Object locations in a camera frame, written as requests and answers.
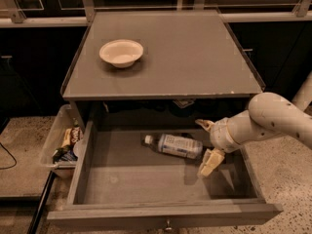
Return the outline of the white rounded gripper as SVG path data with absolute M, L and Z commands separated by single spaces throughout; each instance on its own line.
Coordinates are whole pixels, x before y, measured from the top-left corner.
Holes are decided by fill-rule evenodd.
M 228 118 L 215 123 L 211 120 L 196 119 L 195 123 L 210 133 L 213 150 L 207 149 L 198 170 L 198 177 L 208 177 L 224 160 L 225 153 L 231 153 L 241 148 L 228 130 Z

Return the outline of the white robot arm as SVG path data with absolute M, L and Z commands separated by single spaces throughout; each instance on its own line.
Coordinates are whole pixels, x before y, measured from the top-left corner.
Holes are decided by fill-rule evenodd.
M 312 118 L 304 112 L 312 101 L 312 72 L 292 101 L 274 93 L 255 95 L 248 109 L 216 122 L 197 119 L 210 134 L 213 150 L 207 150 L 198 176 L 208 177 L 224 160 L 226 154 L 240 149 L 250 141 L 262 141 L 281 134 L 291 136 L 312 148 Z

